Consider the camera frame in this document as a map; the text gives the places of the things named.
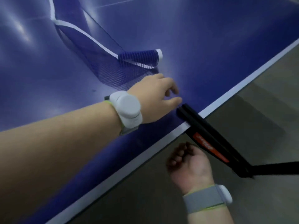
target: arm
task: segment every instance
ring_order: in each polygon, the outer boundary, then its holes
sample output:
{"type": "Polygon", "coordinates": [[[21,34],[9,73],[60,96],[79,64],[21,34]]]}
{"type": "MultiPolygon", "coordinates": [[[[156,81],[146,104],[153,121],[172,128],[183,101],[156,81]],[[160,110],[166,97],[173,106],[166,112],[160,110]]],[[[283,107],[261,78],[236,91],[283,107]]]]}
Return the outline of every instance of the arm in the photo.
{"type": "MultiPolygon", "coordinates": [[[[166,167],[172,181],[185,195],[214,185],[212,169],[207,156],[196,146],[181,143],[166,161],[166,167]]],[[[188,215],[190,224],[233,224],[234,221],[226,206],[188,215]]]]}
{"type": "MultiPolygon", "coordinates": [[[[143,123],[156,121],[181,103],[164,100],[174,81],[162,74],[147,76],[128,92],[141,104],[143,123]]],[[[0,132],[0,222],[32,213],[66,184],[110,141],[121,121],[106,102],[0,132]]]]}

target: ping pong table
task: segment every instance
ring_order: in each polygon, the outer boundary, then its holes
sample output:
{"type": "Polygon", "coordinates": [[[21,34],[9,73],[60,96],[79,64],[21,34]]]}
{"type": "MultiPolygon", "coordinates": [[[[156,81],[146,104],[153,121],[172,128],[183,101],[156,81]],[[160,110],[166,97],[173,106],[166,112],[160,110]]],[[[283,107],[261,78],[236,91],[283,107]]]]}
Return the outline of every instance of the ping pong table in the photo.
{"type": "MultiPolygon", "coordinates": [[[[114,52],[161,49],[159,71],[203,118],[299,44],[299,5],[289,0],[53,1],[60,19],[114,52]]],[[[0,0],[0,8],[1,131],[117,90],[63,41],[49,0],[0,0]]],[[[68,222],[188,128],[173,111],[119,137],[24,223],[68,222]]]]}

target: black metal bracket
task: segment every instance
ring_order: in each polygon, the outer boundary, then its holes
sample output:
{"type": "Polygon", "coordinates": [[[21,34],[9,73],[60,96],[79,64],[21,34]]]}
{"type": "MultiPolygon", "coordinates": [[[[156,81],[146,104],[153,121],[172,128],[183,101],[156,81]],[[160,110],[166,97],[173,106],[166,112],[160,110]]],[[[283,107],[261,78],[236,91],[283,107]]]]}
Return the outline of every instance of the black metal bracket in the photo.
{"type": "Polygon", "coordinates": [[[190,124],[186,134],[202,149],[229,166],[239,177],[255,175],[299,174],[299,162],[252,166],[241,154],[207,121],[189,105],[177,109],[180,118],[190,124]]]}

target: white table edge line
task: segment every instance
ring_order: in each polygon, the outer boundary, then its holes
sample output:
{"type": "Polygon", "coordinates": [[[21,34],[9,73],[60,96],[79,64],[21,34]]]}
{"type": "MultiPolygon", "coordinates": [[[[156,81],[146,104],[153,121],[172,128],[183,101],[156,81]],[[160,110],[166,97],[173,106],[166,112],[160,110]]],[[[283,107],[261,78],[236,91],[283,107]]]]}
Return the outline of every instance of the white table edge line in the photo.
{"type": "MultiPolygon", "coordinates": [[[[280,58],[282,58],[286,53],[288,53],[291,49],[293,49],[298,44],[299,44],[299,39],[294,41],[292,44],[290,44],[288,47],[286,47],[284,50],[282,50],[280,53],[278,53],[276,56],[274,56],[272,59],[270,59],[264,65],[262,65],[260,68],[258,68],[256,71],[254,71],[248,77],[246,77],[244,80],[239,82],[236,86],[234,86],[229,91],[227,91],[225,94],[223,94],[221,97],[219,97],[217,100],[215,100],[209,106],[207,106],[204,110],[202,110],[199,114],[203,118],[207,117],[210,113],[212,113],[215,109],[217,109],[220,105],[222,105],[224,102],[226,102],[234,94],[236,94],[238,91],[240,91],[242,88],[244,88],[248,83],[250,83],[252,80],[254,80],[257,76],[259,76],[261,73],[263,73],[265,70],[267,70],[270,66],[272,66],[276,61],[278,61],[280,58]]],[[[180,136],[188,128],[189,128],[189,124],[187,124],[186,122],[179,125],[173,131],[171,131],[169,134],[167,134],[162,139],[157,141],[155,144],[153,144],[151,147],[149,147],[143,153],[138,155],[136,158],[134,158],[132,161],[127,163],[125,166],[123,166],[117,172],[112,174],[110,177],[105,179],[103,182],[101,182],[99,185],[97,185],[95,188],[93,188],[87,194],[85,194],[80,199],[78,199],[76,202],[71,204],[69,207],[67,207],[66,209],[61,211],[59,214],[54,216],[52,219],[50,219],[48,222],[46,222],[46,224],[65,224],[66,222],[68,222],[76,214],[78,214],[79,212],[84,210],[92,202],[94,202],[96,199],[98,199],[100,196],[102,196],[105,192],[107,192],[110,188],[112,188],[114,185],[116,185],[123,178],[128,176],[132,171],[137,169],[141,164],[146,162],[149,158],[151,158],[158,151],[163,149],[166,145],[171,143],[175,138],[180,136]]]]}

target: gray floor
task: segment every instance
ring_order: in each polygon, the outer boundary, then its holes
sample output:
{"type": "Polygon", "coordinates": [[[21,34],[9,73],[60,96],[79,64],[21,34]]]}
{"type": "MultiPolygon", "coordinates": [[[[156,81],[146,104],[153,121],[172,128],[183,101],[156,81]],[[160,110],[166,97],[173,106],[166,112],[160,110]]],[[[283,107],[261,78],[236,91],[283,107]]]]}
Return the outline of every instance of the gray floor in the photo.
{"type": "MultiPolygon", "coordinates": [[[[299,161],[299,47],[264,72],[207,120],[253,165],[299,161]]],[[[180,192],[164,161],[182,135],[71,221],[76,223],[187,223],[180,192]]],[[[241,179],[210,157],[214,179],[234,202],[235,223],[299,223],[299,176],[241,179]]]]}

